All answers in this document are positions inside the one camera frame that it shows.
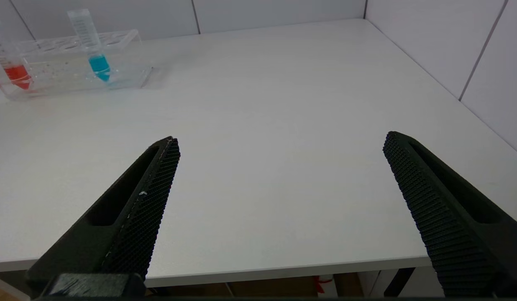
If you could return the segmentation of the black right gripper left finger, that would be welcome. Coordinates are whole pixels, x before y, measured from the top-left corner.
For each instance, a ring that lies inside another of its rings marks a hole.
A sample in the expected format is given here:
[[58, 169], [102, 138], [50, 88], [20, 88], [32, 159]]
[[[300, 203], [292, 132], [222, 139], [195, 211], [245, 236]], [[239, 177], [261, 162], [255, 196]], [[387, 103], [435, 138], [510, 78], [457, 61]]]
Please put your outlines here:
[[180, 160], [168, 136], [143, 152], [26, 272], [34, 293], [63, 274], [146, 278]]

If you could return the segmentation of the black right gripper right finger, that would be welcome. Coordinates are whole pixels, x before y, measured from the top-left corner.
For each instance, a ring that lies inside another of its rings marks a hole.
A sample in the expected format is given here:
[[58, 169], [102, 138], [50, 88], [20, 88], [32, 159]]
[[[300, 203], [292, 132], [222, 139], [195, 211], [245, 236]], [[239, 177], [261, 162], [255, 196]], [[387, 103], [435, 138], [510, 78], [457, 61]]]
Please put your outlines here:
[[384, 156], [447, 297], [517, 297], [517, 221], [410, 136]]

